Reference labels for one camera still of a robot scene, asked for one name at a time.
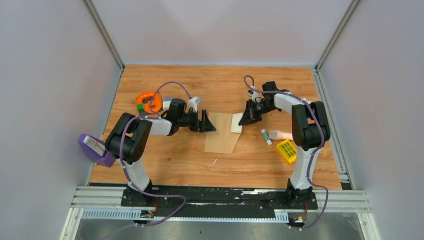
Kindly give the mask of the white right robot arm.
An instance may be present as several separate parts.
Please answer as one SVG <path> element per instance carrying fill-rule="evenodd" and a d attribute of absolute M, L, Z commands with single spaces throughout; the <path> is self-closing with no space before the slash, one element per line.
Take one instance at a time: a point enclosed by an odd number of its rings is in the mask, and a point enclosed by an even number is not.
<path fill-rule="evenodd" d="M 258 90 L 248 84 L 245 111 L 238 122 L 240 126 L 258 123 L 262 115 L 274 110 L 291 115 L 292 138 L 297 147 L 294 170 L 288 180 L 285 201 L 292 209 L 298 209 L 310 198 L 315 183 L 312 175 L 319 152 L 330 139 L 331 132 L 324 103 L 308 101 L 286 89 L 277 89 L 274 81 L 262 85 Z"/>

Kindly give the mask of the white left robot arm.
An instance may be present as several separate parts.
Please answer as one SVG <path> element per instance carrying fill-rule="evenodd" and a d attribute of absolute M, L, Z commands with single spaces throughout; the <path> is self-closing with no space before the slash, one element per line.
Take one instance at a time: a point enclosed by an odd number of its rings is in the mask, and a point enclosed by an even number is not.
<path fill-rule="evenodd" d="M 187 127 L 192 132 L 208 133 L 217 129 L 209 120 L 206 110 L 198 115 L 199 97 L 189 101 L 173 98 L 167 110 L 159 117 L 135 116 L 123 113 L 106 139 L 106 150 L 119 160 L 128 188 L 135 192 L 134 200 L 140 206 L 149 206 L 155 194 L 152 182 L 142 162 L 150 136 L 172 136 L 180 128 Z"/>

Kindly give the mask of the lined letter paper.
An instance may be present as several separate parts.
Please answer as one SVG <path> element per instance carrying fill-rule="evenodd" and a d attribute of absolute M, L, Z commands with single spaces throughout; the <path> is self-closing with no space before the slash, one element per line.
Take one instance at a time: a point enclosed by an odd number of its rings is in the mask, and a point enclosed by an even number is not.
<path fill-rule="evenodd" d="M 231 118 L 231 127 L 230 127 L 230 132 L 231 133 L 235 133 L 235 134 L 241 134 L 242 133 L 242 129 L 243 126 L 239 125 L 240 120 L 243 117 L 243 113 L 235 113 L 232 115 Z"/>

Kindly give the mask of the tan paper envelope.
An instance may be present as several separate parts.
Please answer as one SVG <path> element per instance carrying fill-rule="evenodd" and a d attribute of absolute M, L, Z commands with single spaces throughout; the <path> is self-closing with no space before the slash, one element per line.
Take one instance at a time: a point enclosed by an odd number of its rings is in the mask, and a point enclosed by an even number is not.
<path fill-rule="evenodd" d="M 241 135 L 231 132 L 233 114 L 210 112 L 208 117 L 216 131 L 206 133 L 204 152 L 232 154 Z"/>

